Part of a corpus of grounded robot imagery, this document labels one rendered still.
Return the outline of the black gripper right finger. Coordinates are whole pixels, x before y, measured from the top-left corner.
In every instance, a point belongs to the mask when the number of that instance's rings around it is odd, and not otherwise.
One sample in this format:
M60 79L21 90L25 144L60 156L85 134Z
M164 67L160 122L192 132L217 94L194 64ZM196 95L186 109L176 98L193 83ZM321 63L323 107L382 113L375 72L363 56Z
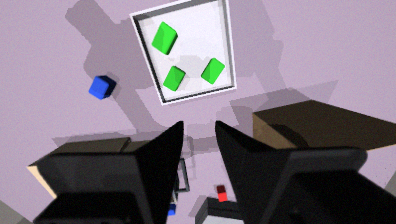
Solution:
M297 172L354 169L368 158L352 146L276 149L222 121L217 144L244 224L267 224L290 177Z

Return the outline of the white square tray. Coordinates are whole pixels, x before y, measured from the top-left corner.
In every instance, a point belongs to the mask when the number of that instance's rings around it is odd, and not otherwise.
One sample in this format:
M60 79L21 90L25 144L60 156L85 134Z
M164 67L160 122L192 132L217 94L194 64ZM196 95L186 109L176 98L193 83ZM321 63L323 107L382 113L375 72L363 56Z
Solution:
M162 105L236 89L228 0L179 0L129 15ZM151 46L161 21L178 34L169 55ZM210 84L201 74L214 57L225 68ZM175 92L163 86L171 66L186 72Z

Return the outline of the green block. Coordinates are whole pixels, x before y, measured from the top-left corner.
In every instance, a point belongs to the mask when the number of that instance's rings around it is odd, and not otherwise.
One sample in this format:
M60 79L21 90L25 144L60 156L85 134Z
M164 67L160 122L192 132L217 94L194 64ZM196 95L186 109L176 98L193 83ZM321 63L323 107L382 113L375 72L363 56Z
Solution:
M163 21L152 41L152 46L163 54L169 55L177 38L178 34L176 30Z
M224 64L222 64L216 58L212 58L202 72L201 77L210 84L214 84L224 68Z
M182 82L185 74L186 72L184 72L180 68L172 66L163 83L163 86L175 92L178 89L180 83Z

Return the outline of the blue block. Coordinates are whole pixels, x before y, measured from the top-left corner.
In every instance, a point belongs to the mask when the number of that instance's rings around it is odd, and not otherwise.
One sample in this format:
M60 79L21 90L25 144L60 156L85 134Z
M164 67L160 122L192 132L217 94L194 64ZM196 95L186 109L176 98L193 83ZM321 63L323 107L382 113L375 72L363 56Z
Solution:
M175 215L175 212L176 212L176 205L175 205L175 203L174 203L174 204L170 204L170 209L169 209L168 216L169 216L169 215Z
M95 76L89 89L89 93L102 100L110 97L116 86L116 82L106 75Z

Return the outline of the red block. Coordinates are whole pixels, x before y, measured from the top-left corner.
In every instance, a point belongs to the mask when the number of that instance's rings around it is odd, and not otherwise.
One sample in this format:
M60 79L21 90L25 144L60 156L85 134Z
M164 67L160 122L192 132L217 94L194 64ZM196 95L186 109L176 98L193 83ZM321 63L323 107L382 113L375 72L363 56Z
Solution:
M217 186L217 193L218 193L218 198L219 201L227 201L227 195L226 195L226 190L225 190L225 186L221 185L221 186Z

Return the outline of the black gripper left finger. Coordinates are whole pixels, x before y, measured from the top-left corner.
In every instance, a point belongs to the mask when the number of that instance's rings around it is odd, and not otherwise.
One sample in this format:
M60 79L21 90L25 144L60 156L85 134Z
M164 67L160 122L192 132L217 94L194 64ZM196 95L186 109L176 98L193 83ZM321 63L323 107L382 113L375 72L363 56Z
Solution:
M47 155L37 171L56 197L63 192L134 193L145 224L166 224L180 161L184 122L133 152Z

